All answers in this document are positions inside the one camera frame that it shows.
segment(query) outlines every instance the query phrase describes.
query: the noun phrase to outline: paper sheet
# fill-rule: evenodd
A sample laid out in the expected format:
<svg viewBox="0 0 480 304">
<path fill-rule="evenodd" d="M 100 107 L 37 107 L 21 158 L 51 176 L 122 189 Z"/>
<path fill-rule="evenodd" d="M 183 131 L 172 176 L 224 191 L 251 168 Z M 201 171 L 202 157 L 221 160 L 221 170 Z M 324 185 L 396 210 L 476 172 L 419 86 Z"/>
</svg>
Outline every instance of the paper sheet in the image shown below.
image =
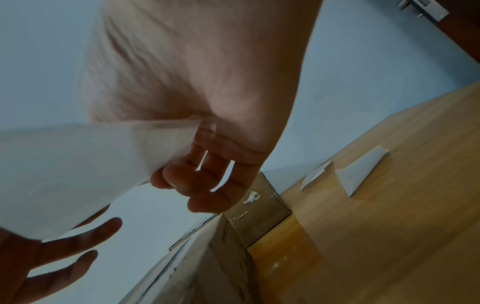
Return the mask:
<svg viewBox="0 0 480 304">
<path fill-rule="evenodd" d="M 199 121 L 68 125 L 0 133 L 0 227 L 56 238 L 169 161 Z"/>
<path fill-rule="evenodd" d="M 345 169 L 335 170 L 336 175 L 348 196 L 351 196 L 366 179 L 375 166 L 388 153 L 388 150 L 376 146 L 369 153 L 357 159 Z"/>
<path fill-rule="evenodd" d="M 331 163 L 331 161 L 326 162 L 325 164 L 319 166 L 318 168 L 307 174 L 307 176 L 303 179 L 303 182 L 301 183 L 300 191 L 303 191 L 308 184 L 313 182 L 317 177 L 324 173 L 325 168 L 327 168 Z"/>
</svg>

